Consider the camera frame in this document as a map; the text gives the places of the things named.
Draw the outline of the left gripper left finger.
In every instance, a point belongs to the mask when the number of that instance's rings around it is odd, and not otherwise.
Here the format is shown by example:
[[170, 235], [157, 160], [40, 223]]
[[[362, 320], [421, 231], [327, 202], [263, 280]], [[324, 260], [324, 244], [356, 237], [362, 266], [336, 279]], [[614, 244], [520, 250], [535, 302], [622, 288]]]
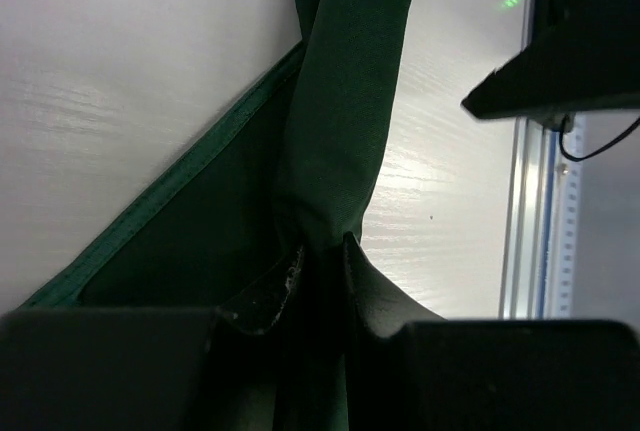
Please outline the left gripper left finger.
[[5, 430], [281, 430], [297, 249], [215, 308], [31, 308], [1, 319]]

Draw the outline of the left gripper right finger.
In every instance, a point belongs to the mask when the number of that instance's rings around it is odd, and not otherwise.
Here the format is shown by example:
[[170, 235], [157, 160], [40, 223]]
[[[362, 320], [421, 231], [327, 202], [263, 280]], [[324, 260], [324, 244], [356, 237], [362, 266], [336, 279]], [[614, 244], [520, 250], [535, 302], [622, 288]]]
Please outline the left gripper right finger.
[[353, 430], [635, 430], [639, 339], [611, 320], [445, 320], [343, 241]]

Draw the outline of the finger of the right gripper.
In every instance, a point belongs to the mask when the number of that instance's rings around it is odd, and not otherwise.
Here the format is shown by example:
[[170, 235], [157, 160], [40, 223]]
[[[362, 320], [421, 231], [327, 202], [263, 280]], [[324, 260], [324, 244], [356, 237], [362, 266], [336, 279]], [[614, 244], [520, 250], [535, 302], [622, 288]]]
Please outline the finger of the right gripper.
[[548, 0], [549, 26], [461, 105], [481, 120], [639, 107], [639, 0]]

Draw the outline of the dark green cloth napkin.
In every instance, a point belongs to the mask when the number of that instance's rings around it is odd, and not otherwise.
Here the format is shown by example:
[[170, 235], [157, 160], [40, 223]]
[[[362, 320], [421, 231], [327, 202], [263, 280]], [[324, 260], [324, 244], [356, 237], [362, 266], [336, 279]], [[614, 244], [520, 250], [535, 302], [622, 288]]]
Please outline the dark green cloth napkin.
[[281, 430], [348, 428], [343, 241], [383, 161], [411, 0], [295, 0], [302, 39], [18, 310], [215, 308], [291, 252]]

